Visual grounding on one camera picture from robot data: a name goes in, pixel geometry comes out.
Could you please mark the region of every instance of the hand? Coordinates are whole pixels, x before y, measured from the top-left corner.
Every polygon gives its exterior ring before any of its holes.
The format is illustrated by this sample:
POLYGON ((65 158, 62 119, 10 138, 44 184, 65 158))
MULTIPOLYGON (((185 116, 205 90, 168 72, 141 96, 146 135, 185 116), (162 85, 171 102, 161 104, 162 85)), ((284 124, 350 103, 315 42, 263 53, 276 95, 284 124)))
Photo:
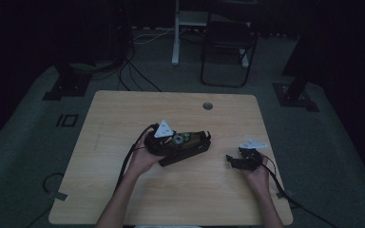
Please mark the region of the hand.
MULTIPOLYGON (((262 155, 262 163, 266 165, 268 163, 268 158, 262 155)), ((241 173, 247 178, 248 183, 253 189, 257 197, 266 194, 269 196, 269 172, 268 170, 260 165, 258 169, 254 171, 241 170, 241 173)))
POLYGON ((135 151, 132 154, 132 158, 127 171, 132 172, 135 175, 141 176, 147 172, 154 163, 162 160, 165 156, 156 156, 150 154, 144 146, 144 139, 150 131, 146 131, 138 143, 135 145, 135 151))

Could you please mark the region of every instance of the electronic component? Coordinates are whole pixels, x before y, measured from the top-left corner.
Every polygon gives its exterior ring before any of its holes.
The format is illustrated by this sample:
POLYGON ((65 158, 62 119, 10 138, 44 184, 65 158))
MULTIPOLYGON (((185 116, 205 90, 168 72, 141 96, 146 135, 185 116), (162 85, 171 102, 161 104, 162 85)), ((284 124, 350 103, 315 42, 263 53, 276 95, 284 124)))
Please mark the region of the electronic component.
POLYGON ((233 159, 226 155, 226 159, 233 168, 254 171, 262 164, 262 156, 256 149, 246 149, 239 147, 242 159, 233 159))
POLYGON ((166 156, 159 161, 161 166, 179 162, 209 149, 210 134, 204 131, 177 133, 171 130, 166 121, 154 124, 154 130, 149 132, 144 145, 149 153, 166 156))

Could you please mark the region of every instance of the table top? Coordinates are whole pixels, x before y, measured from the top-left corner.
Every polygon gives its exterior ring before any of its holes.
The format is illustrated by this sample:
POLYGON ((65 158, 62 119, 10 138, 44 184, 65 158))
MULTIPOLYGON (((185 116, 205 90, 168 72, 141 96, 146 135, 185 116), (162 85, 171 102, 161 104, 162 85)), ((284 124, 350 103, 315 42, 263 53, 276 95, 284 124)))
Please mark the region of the table top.
MULTIPOLYGON (((238 158, 248 140, 267 143, 274 153, 252 95, 98 91, 87 113, 67 172, 49 215, 54 224, 94 224, 114 191, 131 145, 151 124, 167 120, 177 132, 209 131, 209 150, 161 167, 155 164, 138 180, 125 225, 261 224, 259 205, 240 172, 225 155, 238 158), (204 103, 213 108, 206 110, 204 103)), ((280 181, 277 165, 277 176, 280 181)), ((270 191, 284 224, 293 221, 286 199, 270 179, 270 191)))

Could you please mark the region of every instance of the person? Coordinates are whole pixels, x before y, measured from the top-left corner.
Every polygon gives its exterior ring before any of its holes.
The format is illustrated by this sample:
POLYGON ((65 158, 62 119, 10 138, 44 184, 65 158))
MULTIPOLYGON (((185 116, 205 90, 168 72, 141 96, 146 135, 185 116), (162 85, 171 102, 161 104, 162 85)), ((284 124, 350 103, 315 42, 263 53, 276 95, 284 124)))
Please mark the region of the person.
MULTIPOLYGON (((136 150, 132 154, 124 178, 97 220, 97 228, 122 228, 124 226, 126 208, 138 178, 147 172, 153 164, 164 158, 150 154, 144 147, 144 139, 147 134, 148 132, 142 136, 141 140, 135 146, 136 150)), ((264 156, 262 157, 262 163, 266 165, 268 159, 264 156)), ((259 201, 259 209, 264 227, 283 227, 269 193, 268 171, 263 166, 260 166, 253 172, 241 170, 241 173, 247 179, 259 201)))

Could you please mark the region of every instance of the stand base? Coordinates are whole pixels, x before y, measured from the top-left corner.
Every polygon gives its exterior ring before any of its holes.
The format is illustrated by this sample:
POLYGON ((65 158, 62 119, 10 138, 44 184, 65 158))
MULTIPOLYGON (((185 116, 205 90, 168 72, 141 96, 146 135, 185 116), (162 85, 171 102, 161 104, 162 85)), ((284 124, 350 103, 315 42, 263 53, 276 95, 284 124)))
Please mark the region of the stand base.
POLYGON ((61 76, 55 82, 50 92, 46 92, 43 101, 60 101, 62 97, 83 97, 85 96, 90 74, 76 74, 77 80, 73 84, 66 83, 61 76))
POLYGON ((286 97, 286 91, 289 88, 287 84, 272 84, 274 86, 275 93, 278 96, 280 106, 291 106, 291 107, 305 107, 307 111, 319 112, 317 104, 310 101, 309 96, 303 91, 297 100, 288 99, 286 97))

